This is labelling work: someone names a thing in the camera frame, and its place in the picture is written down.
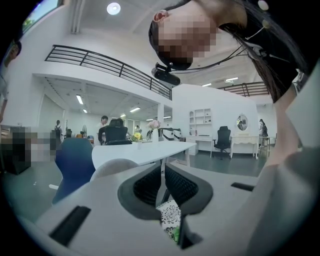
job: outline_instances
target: white desk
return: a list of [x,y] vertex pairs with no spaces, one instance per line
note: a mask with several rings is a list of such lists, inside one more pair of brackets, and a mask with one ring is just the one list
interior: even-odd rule
[[190,143],[196,143],[196,145],[194,145],[192,148],[190,148],[190,155],[196,155],[199,151],[198,149],[198,144],[197,142],[210,142],[211,143],[211,147],[210,147],[210,158],[212,156],[212,136],[186,136],[185,137],[185,141],[186,142],[190,142]]
[[255,156],[255,159],[258,159],[258,150],[259,150],[259,137],[258,136],[246,136],[246,135],[232,135],[231,137],[231,150],[230,150],[230,159],[232,159],[234,144],[253,144],[252,147],[252,156]]
[[195,143],[190,142],[159,141],[158,143],[142,143],[140,149],[136,143],[95,146],[92,150],[92,161],[96,170],[105,162],[113,159],[129,159],[142,166],[186,151],[186,162],[190,166],[189,148],[194,145]]

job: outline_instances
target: black hair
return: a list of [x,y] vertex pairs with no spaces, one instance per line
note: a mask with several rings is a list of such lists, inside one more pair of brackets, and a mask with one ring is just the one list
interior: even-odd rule
[[[175,4],[173,6],[164,8],[164,10],[169,11],[172,9],[179,8],[187,3],[189,3],[191,0],[182,0],[178,4]],[[229,1],[231,4],[240,5],[238,0],[226,0]],[[245,8],[245,11],[247,15],[250,15],[250,18],[253,22],[256,24],[261,24],[262,20],[265,20],[268,22],[269,27],[267,30],[270,34],[274,35],[277,39],[279,39],[290,51],[294,61],[297,64],[297,67],[302,70],[303,72],[306,72],[307,74],[311,72],[311,67],[308,66],[307,62],[305,61],[305,57],[300,51],[300,48],[296,44],[296,42],[293,40],[293,38],[282,28],[280,27],[267,12],[262,11],[259,9],[256,5],[250,3],[249,1],[241,1],[243,4],[243,7]],[[276,102],[282,94],[286,91],[286,88],[284,84],[281,82],[279,77],[277,76],[276,72],[266,63],[265,60],[263,60],[262,57],[257,55],[257,53],[247,46],[245,41],[242,39],[241,34],[244,30],[241,25],[238,24],[224,24],[220,26],[220,29],[228,32],[233,36],[235,40],[237,40],[252,56],[251,60],[255,66],[256,71],[258,72],[259,76],[262,78],[262,80],[265,83],[265,86],[267,87],[273,102]],[[157,55],[162,60],[162,54],[159,52],[158,47],[158,32],[159,27],[158,24],[155,21],[151,22],[150,29],[149,29],[149,42],[153,49],[157,52]]]
[[16,54],[18,56],[21,52],[22,44],[20,41],[15,41],[14,44],[18,47],[18,53]]

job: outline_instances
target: black office chair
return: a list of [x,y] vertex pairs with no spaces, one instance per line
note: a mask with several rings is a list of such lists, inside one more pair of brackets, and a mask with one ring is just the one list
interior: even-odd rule
[[98,140],[102,143],[102,134],[105,133],[105,145],[127,145],[132,142],[126,139],[128,128],[124,127],[124,121],[121,118],[111,120],[106,127],[99,129]]
[[220,152],[222,153],[226,151],[226,149],[229,149],[231,147],[230,143],[230,133],[231,131],[228,129],[228,126],[221,126],[220,129],[218,130],[218,142],[216,144],[216,139],[214,139],[214,147],[216,149],[219,149]]

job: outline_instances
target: white wall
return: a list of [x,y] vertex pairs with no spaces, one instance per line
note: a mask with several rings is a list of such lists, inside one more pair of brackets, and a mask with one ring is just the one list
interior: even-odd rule
[[98,132],[97,125],[101,122],[101,117],[102,115],[100,114],[69,111],[67,117],[68,129],[71,129],[72,134],[80,134],[83,126],[86,125],[87,136],[92,135],[96,137]]
[[39,130],[43,132],[51,132],[57,124],[57,120],[63,122],[64,110],[54,103],[48,96],[44,96],[42,100]]
[[[259,135],[256,103],[247,97],[220,89],[182,84],[173,88],[172,103],[172,125],[174,128],[180,128],[184,137],[189,135],[189,112],[196,109],[211,109],[211,131],[214,139],[218,139],[217,131],[221,126],[228,126],[231,135],[235,133]],[[248,119],[248,128],[245,131],[240,131],[237,127],[240,114],[244,114]],[[252,153],[252,148],[251,144],[236,144],[234,153]],[[199,149],[209,151],[210,144],[201,143]]]
[[37,126],[44,86],[33,76],[53,44],[69,28],[69,5],[63,5],[32,26],[21,38],[22,51],[8,67],[8,102],[2,125]]
[[[273,104],[257,105],[258,118],[263,119],[270,137],[276,137],[277,134],[277,117],[276,110]],[[271,139],[271,144],[275,143],[275,139]]]

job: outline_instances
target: black metal railing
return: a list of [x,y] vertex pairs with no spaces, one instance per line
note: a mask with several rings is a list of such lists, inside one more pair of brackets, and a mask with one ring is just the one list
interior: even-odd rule
[[230,93],[238,94],[244,97],[257,96],[257,95],[268,95],[269,92],[264,82],[249,82],[242,84],[235,84],[226,87],[218,88]]
[[54,44],[45,61],[68,63],[106,72],[172,100],[171,88],[133,66],[94,51]]

